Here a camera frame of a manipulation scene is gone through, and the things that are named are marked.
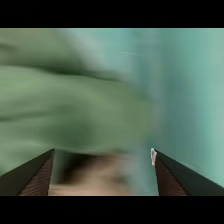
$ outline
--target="blurry green object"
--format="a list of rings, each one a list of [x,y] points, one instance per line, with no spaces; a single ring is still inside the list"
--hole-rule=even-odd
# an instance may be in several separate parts
[[[147,104],[79,53],[55,29],[0,29],[0,174],[51,148],[98,154],[146,138]]]

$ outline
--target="brown textured surface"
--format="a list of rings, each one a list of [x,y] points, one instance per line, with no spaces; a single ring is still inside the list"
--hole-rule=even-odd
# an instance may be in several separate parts
[[[171,174],[160,158],[156,158],[156,176],[160,196],[187,196],[177,179]]]
[[[51,179],[54,155],[44,163],[19,196],[47,196]]]

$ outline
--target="small white object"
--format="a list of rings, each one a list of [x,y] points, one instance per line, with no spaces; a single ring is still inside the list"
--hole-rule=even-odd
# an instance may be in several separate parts
[[[152,159],[153,166],[155,166],[155,163],[156,163],[156,155],[157,155],[157,152],[155,151],[155,149],[151,148],[151,159]]]

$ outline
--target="green fabric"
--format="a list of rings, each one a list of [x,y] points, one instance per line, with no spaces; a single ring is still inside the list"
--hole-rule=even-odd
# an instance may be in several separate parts
[[[0,29],[0,103],[0,174],[51,148],[97,154],[148,134],[148,105],[86,71],[55,29]]]

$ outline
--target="dark triangular corner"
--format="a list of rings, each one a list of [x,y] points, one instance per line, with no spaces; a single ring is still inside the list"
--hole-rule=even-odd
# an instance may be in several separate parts
[[[0,177],[0,196],[47,196],[55,149]]]
[[[155,169],[160,196],[224,196],[224,188],[157,151]]]

